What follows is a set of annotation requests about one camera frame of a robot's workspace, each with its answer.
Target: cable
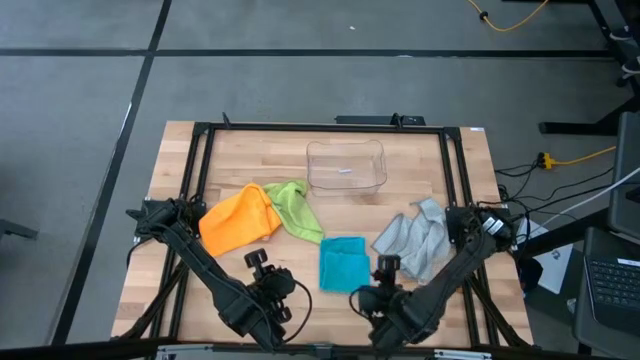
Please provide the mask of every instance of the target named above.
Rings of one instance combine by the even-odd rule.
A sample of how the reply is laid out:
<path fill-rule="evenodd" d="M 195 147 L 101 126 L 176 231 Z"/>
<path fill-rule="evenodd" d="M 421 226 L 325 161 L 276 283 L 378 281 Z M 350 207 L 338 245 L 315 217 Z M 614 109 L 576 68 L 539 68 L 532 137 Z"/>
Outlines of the cable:
<path fill-rule="evenodd" d="M 504 175 L 504 176 L 508 176 L 508 177 L 520 177 L 520 176 L 524 176 L 524 175 L 529 175 L 533 172 L 533 170 L 535 170 L 538 165 L 540 164 L 540 162 L 542 161 L 542 155 L 536 157 L 535 160 L 533 160 L 533 162 L 529 165 L 518 165 L 518 166 L 514 166 L 511 168 L 506 168 L 506 169 L 496 169 L 494 170 L 495 173 L 500 174 L 500 175 Z M 518 173 L 518 174 L 511 174 L 508 173 L 507 171 L 509 170 L 515 170 L 515 169 L 519 169 L 519 168 L 523 168 L 523 167 L 528 167 L 529 169 L 527 169 L 524 172 Z"/>
<path fill-rule="evenodd" d="M 590 178 L 588 178 L 588 179 L 584 179 L 584 180 L 582 180 L 582 181 L 578 181 L 578 182 L 576 182 L 576 183 L 567 184 L 567 185 L 562 185 L 562 186 L 560 186 L 560 187 L 557 187 L 557 188 L 555 188 L 555 189 L 551 192 L 551 195 L 547 196 L 547 197 L 546 197 L 546 198 L 544 198 L 544 199 L 539 198 L 539 197 L 536 197 L 536 196 L 530 196 L 530 195 L 527 195 L 527 196 L 520 196 L 520 197 L 518 197 L 518 199 L 535 199 L 535 200 L 539 200 L 539 201 L 549 201 L 549 200 L 551 200 L 551 198 L 553 198 L 553 196 L 554 196 L 554 195 L 556 194 L 556 192 L 558 192 L 559 190 L 566 189 L 566 188 L 570 188 L 570 187 L 572 187 L 572 186 L 581 185 L 581 184 L 584 184 L 584 183 L 589 182 L 589 181 L 591 181 L 591 180 L 595 180 L 595 179 L 597 179 L 597 178 L 599 178 L 599 177 L 602 177 L 602 176 L 607 175 L 607 174 L 608 174 L 608 173 L 610 173 L 611 171 L 613 171 L 613 167 L 610 167 L 607 171 L 605 171 L 605 172 L 603 172 L 603 173 L 600 173 L 600 174 L 598 174 L 598 175 L 592 176 L 592 177 L 590 177 Z"/>
<path fill-rule="evenodd" d="M 574 165 L 574 164 L 581 163 L 581 162 L 586 161 L 586 160 L 589 160 L 589 159 L 593 159 L 593 158 L 594 158 L 594 157 L 596 157 L 596 156 L 600 156 L 600 155 L 602 155 L 602 154 L 606 154 L 606 153 L 608 153 L 608 152 L 610 152 L 610 151 L 613 151 L 613 150 L 615 150 L 615 149 L 616 149 L 616 147 L 615 147 L 615 146 L 612 146 L 612 147 L 606 148 L 606 149 L 604 149 L 604 150 L 596 151 L 596 152 L 594 152 L 593 154 L 589 154 L 589 155 L 587 155 L 587 156 L 583 156 L 583 157 L 581 157 L 581 158 L 578 158 L 578 159 L 575 159 L 575 160 L 571 160 L 571 161 L 558 161 L 558 160 L 556 160 L 556 159 L 552 158 L 552 157 L 551 157 L 551 155 L 550 155 L 549 153 L 544 153 L 544 161 L 543 161 L 543 164 L 544 164 L 544 168 L 545 168 L 545 169 L 547 169 L 547 170 L 551 169 L 553 166 L 559 166 L 559 165 L 563 165 L 563 166 L 567 166 L 567 165 Z"/>
<path fill-rule="evenodd" d="M 515 194 L 515 195 L 513 195 L 513 196 L 511 197 L 511 199 L 516 198 L 518 195 L 520 195 L 520 194 L 522 193 L 522 191 L 524 190 L 524 188 L 525 188 L 525 187 L 527 187 L 527 184 L 529 183 L 529 179 L 531 179 L 531 172 L 529 172 L 529 173 L 527 174 L 527 178 L 524 180 L 524 183 L 523 183 L 523 184 L 522 184 L 522 186 L 520 187 L 520 190 L 518 190 L 518 191 L 516 192 L 516 194 Z"/>
<path fill-rule="evenodd" d="M 309 292 L 309 289 L 307 289 L 306 286 L 304 286 L 300 281 L 296 280 L 296 279 L 289 279 L 288 277 L 282 275 L 282 274 L 278 274 L 278 276 L 285 278 L 287 280 L 293 280 L 294 283 L 296 283 L 296 285 L 300 286 L 302 288 L 302 290 L 304 290 L 304 292 L 307 293 L 307 297 L 309 298 L 309 310 L 307 310 L 307 315 L 305 315 L 304 320 L 302 320 L 302 323 L 300 323 L 300 327 L 298 328 L 298 330 L 296 330 L 296 332 L 294 332 L 291 336 L 289 336 L 288 338 L 284 339 L 283 342 L 286 344 L 289 341 L 295 339 L 296 336 L 298 336 L 298 334 L 300 334 L 300 331 L 302 331 L 302 329 L 304 328 L 305 325 L 307 325 L 307 321 L 309 320 L 309 317 L 311 316 L 311 309 L 313 308 L 313 300 L 311 299 L 311 292 Z"/>
<path fill-rule="evenodd" d="M 482 21 L 486 22 L 487 25 L 489 25 L 489 27 L 491 27 L 493 30 L 498 31 L 498 32 L 507 32 L 507 31 L 511 31 L 514 29 L 519 28 L 520 26 L 524 25 L 527 21 L 529 21 L 532 17 L 534 17 L 538 11 L 542 10 L 542 8 L 547 5 L 547 3 L 549 2 L 549 0 L 544 0 L 542 2 L 542 4 L 540 4 L 540 6 L 538 6 L 535 10 L 533 10 L 533 12 L 531 14 L 529 14 L 529 16 L 527 16 L 526 18 L 524 18 L 524 20 L 520 21 L 519 23 L 510 26 L 508 28 L 499 28 L 495 25 L 493 25 L 493 23 L 491 22 L 491 20 L 489 20 L 489 13 L 487 13 L 486 11 L 483 11 L 482 9 L 480 9 L 480 7 L 473 1 L 473 0 L 467 0 L 471 5 L 473 5 L 474 8 L 476 8 L 476 10 L 478 11 L 478 14 L 480 14 L 480 19 L 482 19 Z"/>
<path fill-rule="evenodd" d="M 363 313 L 361 313 L 360 311 L 356 310 L 356 307 L 353 306 L 353 296 L 358 293 L 358 291 L 363 290 L 363 287 L 360 286 L 359 288 L 353 290 L 351 292 L 351 295 L 349 295 L 349 306 L 351 307 L 351 310 L 353 310 L 354 313 L 358 314 L 358 316 L 361 316 L 362 318 L 366 319 L 367 321 L 371 321 L 371 319 L 369 319 L 368 316 L 365 316 Z"/>
<path fill-rule="evenodd" d="M 138 248 L 138 246 L 140 246 L 140 245 L 142 245 L 142 244 L 143 244 L 143 242 L 142 242 L 142 241 L 140 241 L 139 243 L 137 243 L 137 244 L 133 245 L 133 246 L 131 247 L 131 249 L 129 249 L 129 252 L 127 253 L 127 269 L 129 268 L 129 263 L 131 262 L 131 255 L 133 255 L 133 251 L 134 251 L 135 249 L 137 249 L 137 248 Z"/>
<path fill-rule="evenodd" d="M 503 171 L 511 171 L 511 170 L 520 169 L 520 168 L 523 168 L 523 167 L 530 167 L 530 166 L 531 166 L 531 165 L 529 165 L 529 164 L 522 164 L 522 165 L 518 165 L 518 166 L 510 167 L 510 168 L 495 169 L 495 170 L 493 170 L 493 171 L 495 171 L 495 172 L 500 172 L 500 173 L 501 173 L 501 172 L 503 172 Z"/>
<path fill-rule="evenodd" d="M 630 172 L 629 174 L 627 174 L 627 176 L 623 177 L 622 179 L 620 179 L 618 182 L 616 182 L 615 184 L 609 186 L 608 188 L 602 190 L 601 192 L 593 195 L 592 197 L 588 198 L 587 200 L 581 201 L 573 206 L 568 207 L 566 210 L 562 210 L 561 212 L 558 213 L 558 215 L 554 215 L 552 216 L 550 219 L 548 219 L 547 221 L 543 222 L 542 224 L 540 224 L 540 227 L 543 227 L 545 225 L 547 225 L 548 223 L 550 223 L 551 221 L 553 221 L 554 219 L 556 219 L 558 216 L 565 214 L 573 209 L 579 208 L 580 206 L 589 203 L 590 201 L 608 193 L 609 191 L 615 189 L 616 187 L 620 186 L 622 183 L 624 183 L 625 181 L 629 180 L 629 178 L 631 178 L 633 175 L 637 174 L 638 172 L 640 172 L 640 167 L 638 167 L 637 169 L 633 170 L 632 172 Z"/>

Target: cloth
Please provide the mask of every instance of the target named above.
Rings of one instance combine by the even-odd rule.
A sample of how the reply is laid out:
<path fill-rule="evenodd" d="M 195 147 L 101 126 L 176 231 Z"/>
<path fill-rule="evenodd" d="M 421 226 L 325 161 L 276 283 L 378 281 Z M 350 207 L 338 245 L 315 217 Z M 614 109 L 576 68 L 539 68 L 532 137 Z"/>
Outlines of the cloth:
<path fill-rule="evenodd" d="M 218 256 L 271 235 L 280 224 L 271 199 L 250 183 L 209 210 L 198 225 L 205 248 Z"/>
<path fill-rule="evenodd" d="M 431 198 L 412 205 L 417 205 L 420 213 L 413 219 L 396 215 L 372 247 L 382 255 L 400 256 L 400 270 L 426 283 L 434 275 L 432 264 L 449 253 L 445 214 Z"/>
<path fill-rule="evenodd" d="M 320 289 L 351 293 L 369 285 L 369 257 L 363 237 L 337 237 L 320 243 Z"/>
<path fill-rule="evenodd" d="M 300 239 L 320 244 L 324 232 L 311 207 L 304 199 L 307 182 L 291 180 L 262 187 L 271 199 L 271 207 L 278 213 L 287 232 Z"/>

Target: black metal frame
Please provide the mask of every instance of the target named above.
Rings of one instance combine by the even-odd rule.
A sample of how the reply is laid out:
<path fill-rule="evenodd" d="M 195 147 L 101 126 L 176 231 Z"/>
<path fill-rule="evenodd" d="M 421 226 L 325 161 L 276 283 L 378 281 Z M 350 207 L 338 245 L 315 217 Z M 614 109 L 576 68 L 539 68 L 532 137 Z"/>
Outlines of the black metal frame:
<path fill-rule="evenodd" d="M 195 150 L 197 148 L 197 142 L 199 141 L 199 135 L 201 135 L 201 131 L 197 131 L 198 126 L 202 126 L 201 124 L 205 123 L 196 123 L 194 126 L 193 137 L 191 139 L 191 144 L 189 147 L 189 154 L 187 155 L 187 165 L 185 167 L 184 178 L 182 182 L 182 187 L 180 190 L 180 196 L 185 196 L 188 191 L 188 183 L 191 176 L 191 169 L 193 168 L 193 159 L 195 158 Z M 471 197 L 471 186 L 469 183 L 466 161 L 464 158 L 464 150 L 462 147 L 462 137 L 460 135 L 460 129 L 456 127 L 424 127 L 424 126 L 407 126 L 403 125 L 402 122 L 396 122 L 395 125 L 319 125 L 319 124 L 277 124 L 277 123 L 231 123 L 229 118 L 225 113 L 223 113 L 223 122 L 222 123 L 209 123 L 208 124 L 208 135 L 207 142 L 205 145 L 205 154 L 202 159 L 202 166 L 200 171 L 200 177 L 198 179 L 197 192 L 194 195 L 196 201 L 201 201 L 202 196 L 204 195 L 205 188 L 205 180 L 208 173 L 209 162 L 211 158 L 211 153 L 213 149 L 214 142 L 214 134 L 216 130 L 260 130 L 260 131 L 310 131 L 310 132 L 358 132 L 358 133 L 408 133 L 408 134 L 425 134 L 425 135 L 437 135 L 440 151 L 442 154 L 442 166 L 443 173 L 445 177 L 445 183 L 447 188 L 447 197 L 449 201 L 449 206 L 457 206 L 457 197 L 455 191 L 455 185 L 453 181 L 453 172 L 451 168 L 451 158 L 449 154 L 448 140 L 452 140 L 455 151 L 456 151 L 456 159 L 458 165 L 458 171 L 460 173 L 460 181 L 462 184 L 464 201 L 469 204 L 472 203 Z M 168 262 L 170 255 L 173 252 L 167 254 L 167 258 L 165 259 L 165 265 L 163 268 L 163 275 L 166 273 L 168 276 L 171 273 L 171 269 L 173 268 L 174 258 L 171 258 L 171 261 Z M 479 270 L 479 279 L 484 288 L 484 290 L 489 293 L 489 285 L 486 276 L 486 269 L 484 265 Z M 173 309 L 173 315 L 170 320 L 171 327 L 169 331 L 170 338 L 176 338 L 178 335 L 178 327 L 180 323 L 180 318 L 182 314 L 182 307 L 184 304 L 185 290 L 186 290 L 186 279 L 184 282 L 181 279 L 181 283 L 178 285 L 178 290 L 176 293 L 175 304 Z M 468 283 L 463 285 L 463 298 L 464 298 L 464 307 L 465 313 L 467 317 L 467 328 L 469 332 L 469 340 L 472 347 L 480 345 L 480 336 L 478 330 L 478 324 L 475 315 L 475 306 L 473 304 L 473 296 L 471 292 L 471 287 Z M 495 327 L 495 324 L 491 321 L 488 314 L 485 313 L 485 318 L 487 320 L 487 329 L 488 336 L 491 345 L 499 345 L 498 333 Z M 158 332 L 152 332 L 151 336 L 158 336 Z"/>

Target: orange cloth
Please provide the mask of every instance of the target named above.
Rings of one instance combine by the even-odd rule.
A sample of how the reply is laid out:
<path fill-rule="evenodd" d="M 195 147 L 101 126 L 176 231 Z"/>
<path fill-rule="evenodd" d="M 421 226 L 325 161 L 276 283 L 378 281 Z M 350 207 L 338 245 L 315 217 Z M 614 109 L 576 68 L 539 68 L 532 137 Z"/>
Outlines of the orange cloth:
<path fill-rule="evenodd" d="M 209 210 L 199 227 L 205 248 L 218 256 L 271 235 L 281 223 L 269 196 L 250 183 Z"/>

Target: yellow cable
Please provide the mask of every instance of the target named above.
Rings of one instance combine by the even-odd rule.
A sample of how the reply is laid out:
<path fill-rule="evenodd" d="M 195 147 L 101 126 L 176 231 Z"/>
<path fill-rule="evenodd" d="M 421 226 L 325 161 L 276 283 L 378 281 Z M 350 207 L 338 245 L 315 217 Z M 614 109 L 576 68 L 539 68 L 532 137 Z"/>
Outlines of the yellow cable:
<path fill-rule="evenodd" d="M 543 153 L 542 155 L 542 167 L 545 170 L 551 170 L 554 166 L 558 166 L 558 165 L 573 165 L 573 164 L 577 164 L 580 162 L 583 162 L 585 160 L 589 160 L 592 159 L 596 156 L 600 156 L 602 154 L 608 153 L 609 151 L 613 151 L 615 150 L 616 147 L 612 146 L 610 148 L 606 148 L 604 150 L 600 150 L 598 152 L 594 152 L 593 154 L 589 154 L 587 156 L 583 156 L 579 159 L 575 159 L 575 160 L 571 160 L 571 161 L 557 161 L 556 159 L 552 158 L 551 155 L 549 153 Z"/>
<path fill-rule="evenodd" d="M 590 154 L 590 155 L 587 155 L 587 156 L 583 156 L 583 157 L 581 157 L 579 159 L 575 159 L 575 160 L 571 160 L 571 161 L 556 161 L 555 165 L 573 165 L 573 164 L 577 164 L 579 162 L 583 162 L 585 160 L 592 159 L 592 158 L 594 158 L 596 156 L 600 156 L 602 154 L 608 153 L 609 151 L 613 151 L 615 149 L 616 149 L 616 147 L 612 146 L 610 148 L 606 148 L 604 150 L 600 150 L 598 152 L 594 152 L 593 154 Z"/>
<path fill-rule="evenodd" d="M 480 7 L 473 2 L 473 0 L 467 0 L 471 5 L 473 5 L 474 8 L 476 8 L 476 10 L 478 10 L 478 14 L 482 14 L 484 11 L 482 11 L 482 9 L 480 9 Z M 544 0 L 542 2 L 542 4 L 540 4 L 540 6 L 538 6 L 537 9 L 533 10 L 533 12 L 531 14 L 529 14 L 529 16 L 527 16 L 526 18 L 524 18 L 524 20 L 520 21 L 519 23 L 508 27 L 508 28 L 499 28 L 495 25 L 493 25 L 493 23 L 491 23 L 491 21 L 489 20 L 489 15 L 486 15 L 485 17 L 482 18 L 482 20 L 484 20 L 484 22 L 487 23 L 487 25 L 489 25 L 493 30 L 495 31 L 499 31 L 499 32 L 507 32 L 507 31 L 511 31 L 513 29 L 517 29 L 520 26 L 524 25 L 527 21 L 529 21 L 529 19 L 531 19 L 532 17 L 535 16 L 535 14 L 538 13 L 538 11 L 540 11 L 545 5 L 547 5 L 547 3 L 549 2 L 549 0 Z"/>

